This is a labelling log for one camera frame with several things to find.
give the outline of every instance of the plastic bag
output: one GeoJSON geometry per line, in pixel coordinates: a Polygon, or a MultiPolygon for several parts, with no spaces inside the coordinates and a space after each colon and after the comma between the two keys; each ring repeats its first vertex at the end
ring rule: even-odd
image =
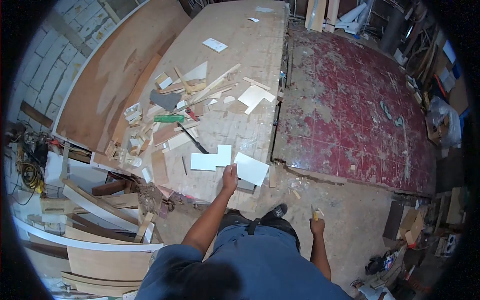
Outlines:
{"type": "Polygon", "coordinates": [[[448,132],[447,134],[443,135],[440,140],[440,145],[444,149],[458,145],[462,142],[460,118],[458,117],[458,113],[450,105],[448,105],[448,103],[437,96],[433,97],[425,118],[426,121],[435,127],[439,127],[440,123],[442,123],[447,115],[450,119],[448,132]]]}

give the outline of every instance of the man's arm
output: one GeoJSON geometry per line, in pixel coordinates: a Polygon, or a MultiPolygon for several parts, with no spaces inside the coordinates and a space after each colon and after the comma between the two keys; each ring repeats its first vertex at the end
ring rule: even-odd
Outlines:
{"type": "Polygon", "coordinates": [[[332,280],[332,271],[330,270],[327,252],[325,251],[324,228],[325,221],[323,219],[319,219],[318,221],[310,219],[310,231],[313,234],[310,262],[322,272],[325,278],[332,280]]]}
{"type": "Polygon", "coordinates": [[[202,256],[205,256],[208,247],[212,243],[227,208],[228,201],[237,188],[237,164],[225,167],[222,181],[222,190],[207,210],[205,210],[204,214],[188,230],[181,243],[182,245],[190,245],[198,249],[202,256]]]}

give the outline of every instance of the curved wooden panel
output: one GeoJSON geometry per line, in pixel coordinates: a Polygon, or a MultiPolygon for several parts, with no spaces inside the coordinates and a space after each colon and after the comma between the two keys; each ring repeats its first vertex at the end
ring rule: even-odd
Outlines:
{"type": "Polygon", "coordinates": [[[90,55],[55,122],[55,135],[103,153],[140,74],[163,55],[190,18],[175,0],[149,0],[90,55]]]}

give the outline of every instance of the red painted floor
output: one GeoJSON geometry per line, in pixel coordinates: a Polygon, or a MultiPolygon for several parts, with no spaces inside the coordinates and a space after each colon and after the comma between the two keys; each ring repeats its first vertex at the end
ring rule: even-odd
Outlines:
{"type": "Polygon", "coordinates": [[[294,31],[293,47],[292,87],[281,106],[274,158],[350,180],[433,194],[434,147],[398,64],[328,33],[294,31]],[[404,126],[396,127],[400,116],[404,126]]]}

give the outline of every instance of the black shoe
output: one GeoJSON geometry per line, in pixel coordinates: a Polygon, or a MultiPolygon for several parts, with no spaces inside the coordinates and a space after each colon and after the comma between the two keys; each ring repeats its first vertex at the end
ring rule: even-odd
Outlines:
{"type": "Polygon", "coordinates": [[[282,218],[287,213],[288,207],[285,203],[277,205],[274,209],[266,213],[262,220],[272,219],[272,218],[282,218]]]}

